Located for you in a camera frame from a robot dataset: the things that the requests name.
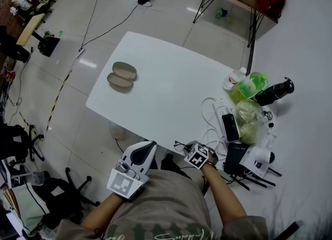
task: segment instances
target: white table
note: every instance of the white table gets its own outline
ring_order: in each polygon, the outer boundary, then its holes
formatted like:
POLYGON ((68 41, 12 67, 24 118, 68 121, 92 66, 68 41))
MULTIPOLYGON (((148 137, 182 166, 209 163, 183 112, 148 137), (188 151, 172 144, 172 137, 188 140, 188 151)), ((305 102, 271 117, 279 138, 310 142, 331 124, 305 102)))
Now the white table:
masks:
MULTIPOLYGON (((231 68, 193 51, 127 32, 102 70, 86 106, 112 122, 176 151, 174 141, 201 141, 207 124, 201 116, 206 97, 228 98, 222 88, 231 68), (114 90, 106 77, 122 61, 137 69, 128 93, 114 90)), ((209 112, 213 114, 211 102, 209 112)))

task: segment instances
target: small bottle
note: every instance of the small bottle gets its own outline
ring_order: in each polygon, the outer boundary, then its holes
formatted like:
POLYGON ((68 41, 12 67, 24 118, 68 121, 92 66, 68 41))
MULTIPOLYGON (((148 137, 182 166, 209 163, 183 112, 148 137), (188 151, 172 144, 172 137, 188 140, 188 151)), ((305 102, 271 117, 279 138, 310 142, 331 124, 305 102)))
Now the small bottle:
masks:
POLYGON ((247 69, 244 67, 240 68, 239 70, 233 70, 223 81, 224 89, 230 91, 235 85, 244 79, 246 72, 247 69))
POLYGON ((266 106, 272 104, 275 100, 278 100, 289 93, 294 92, 294 84, 291 79, 286 78, 283 83, 275 84, 264 91, 260 91, 255 95, 255 101, 260 106, 266 106))
POLYGON ((229 96, 235 104, 246 98, 250 98, 261 91, 267 81, 265 73, 253 72, 243 81, 237 84, 230 92, 229 96))

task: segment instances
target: black phone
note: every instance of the black phone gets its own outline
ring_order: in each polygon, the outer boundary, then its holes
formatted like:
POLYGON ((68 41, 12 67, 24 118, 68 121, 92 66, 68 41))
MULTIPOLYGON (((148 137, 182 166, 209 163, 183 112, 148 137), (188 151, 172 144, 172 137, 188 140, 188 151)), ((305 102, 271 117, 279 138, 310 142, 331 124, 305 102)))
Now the black phone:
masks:
POLYGON ((223 124, 228 142, 235 142, 240 139, 237 124, 233 114, 222 115, 223 124))

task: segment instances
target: tile floor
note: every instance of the tile floor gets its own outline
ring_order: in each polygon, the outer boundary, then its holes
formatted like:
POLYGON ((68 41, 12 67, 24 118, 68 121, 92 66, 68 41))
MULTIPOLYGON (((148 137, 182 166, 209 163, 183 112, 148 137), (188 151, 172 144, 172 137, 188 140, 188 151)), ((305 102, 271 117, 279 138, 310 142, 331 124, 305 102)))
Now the tile floor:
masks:
MULTIPOLYGON (((61 41, 50 58, 37 50, 37 40, 31 37, 27 49, 35 51, 22 73, 22 104, 11 124, 24 125, 21 115, 45 134, 48 118, 62 82, 72 69, 54 110, 49 130, 38 144, 45 162, 27 162, 30 170, 47 170, 54 177, 65 177, 70 167, 73 180, 80 184, 86 175, 92 182, 84 194, 102 201, 109 195, 106 189, 108 175, 121 156, 110 137, 108 121, 85 107, 86 100, 108 58, 127 31, 156 37, 198 52, 231 68, 246 66, 246 48, 249 12, 234 5, 231 0, 216 0, 193 24, 201 0, 155 0, 150 8, 138 6, 121 26, 85 46, 85 52, 75 58, 84 40, 95 0, 57 0, 53 13, 38 28, 43 35, 50 31, 61 41), (231 23, 214 18, 217 8, 226 8, 231 23)), ((99 0, 84 43, 90 41, 123 21, 135 7, 136 0, 99 0)), ((17 63, 16 72, 23 68, 17 63)), ((9 96, 15 103, 19 95, 19 79, 13 82, 9 96)), ((5 119, 8 123, 16 108, 8 101, 5 119)), ((120 142, 123 149, 139 141, 131 134, 120 142)), ((221 231, 221 222, 211 195, 206 197, 215 231, 221 231)))

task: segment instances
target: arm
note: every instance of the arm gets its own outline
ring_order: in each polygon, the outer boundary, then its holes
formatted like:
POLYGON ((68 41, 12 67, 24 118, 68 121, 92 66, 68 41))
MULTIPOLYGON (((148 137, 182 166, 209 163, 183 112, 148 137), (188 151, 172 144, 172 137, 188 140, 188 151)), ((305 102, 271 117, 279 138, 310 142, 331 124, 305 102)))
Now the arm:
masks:
POLYGON ((237 218, 247 216, 243 206, 233 191, 226 185, 218 171, 210 164, 201 168, 204 176, 210 184, 213 198, 216 202, 223 224, 227 224, 237 218))
POLYGON ((117 194, 112 193, 96 209, 94 209, 81 223, 81 227, 102 234, 109 226, 115 212, 123 203, 123 199, 117 194))

